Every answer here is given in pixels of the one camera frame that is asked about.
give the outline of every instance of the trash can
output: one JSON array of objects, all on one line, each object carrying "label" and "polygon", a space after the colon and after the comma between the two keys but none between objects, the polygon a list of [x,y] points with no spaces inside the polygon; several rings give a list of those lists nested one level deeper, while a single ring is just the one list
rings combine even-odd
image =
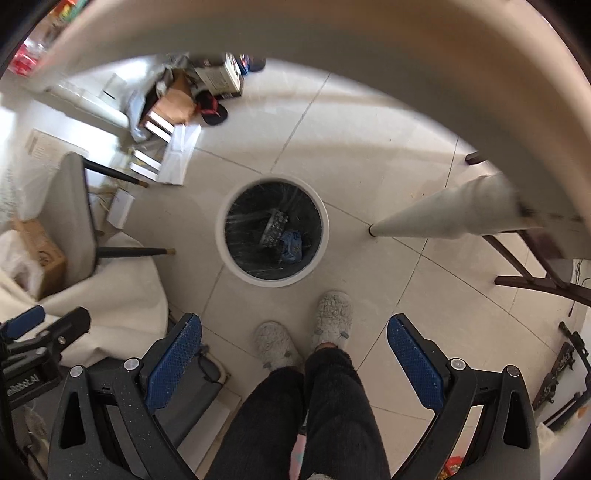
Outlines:
[{"label": "trash can", "polygon": [[329,239],[329,218],[305,182],[270,174],[235,189],[216,222],[226,266],[246,282],[284,287],[308,275]]}]

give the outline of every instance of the box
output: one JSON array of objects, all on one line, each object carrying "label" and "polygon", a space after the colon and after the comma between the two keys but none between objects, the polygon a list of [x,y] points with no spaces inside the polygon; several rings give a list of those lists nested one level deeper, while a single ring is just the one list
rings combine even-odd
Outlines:
[{"label": "box", "polygon": [[241,91],[240,68],[234,55],[226,53],[219,59],[194,59],[195,71],[212,95]]},{"label": "box", "polygon": [[191,96],[191,84],[182,70],[173,71],[174,80],[166,94],[159,99],[144,118],[143,124],[150,120],[154,112],[172,125],[184,125],[195,114],[195,102]]},{"label": "box", "polygon": [[59,292],[66,275],[66,256],[47,236],[39,220],[32,219],[23,222],[18,218],[13,218],[12,225],[21,234],[22,241],[31,258],[37,260],[43,268],[39,299]]}]

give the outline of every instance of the white paper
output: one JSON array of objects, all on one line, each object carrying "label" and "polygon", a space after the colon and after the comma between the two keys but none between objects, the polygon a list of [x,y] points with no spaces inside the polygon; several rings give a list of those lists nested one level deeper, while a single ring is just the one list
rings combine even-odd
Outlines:
[{"label": "white paper", "polygon": [[197,139],[201,134],[201,125],[176,125],[173,135],[164,152],[158,175],[159,183],[182,185],[187,173],[189,161],[193,156],[193,150]]}]

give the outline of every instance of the fuzzy black pants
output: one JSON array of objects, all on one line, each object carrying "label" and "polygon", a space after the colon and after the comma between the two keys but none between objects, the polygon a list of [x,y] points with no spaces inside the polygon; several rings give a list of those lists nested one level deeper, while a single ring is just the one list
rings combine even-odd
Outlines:
[{"label": "fuzzy black pants", "polygon": [[291,451],[306,412],[300,479],[390,479],[374,414],[347,353],[323,348],[306,362],[272,372],[230,425],[206,480],[288,480]]}]

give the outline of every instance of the red object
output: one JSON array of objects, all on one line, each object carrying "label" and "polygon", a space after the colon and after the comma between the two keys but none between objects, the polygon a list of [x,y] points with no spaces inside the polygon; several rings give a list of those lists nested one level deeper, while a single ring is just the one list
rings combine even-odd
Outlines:
[{"label": "red object", "polygon": [[452,476],[454,473],[457,473],[457,471],[462,466],[463,460],[464,459],[462,457],[450,457],[445,464],[445,470],[447,474]]},{"label": "red object", "polygon": [[26,77],[35,65],[37,65],[37,58],[33,57],[29,53],[27,46],[23,44],[8,65],[8,70],[22,77]]}]

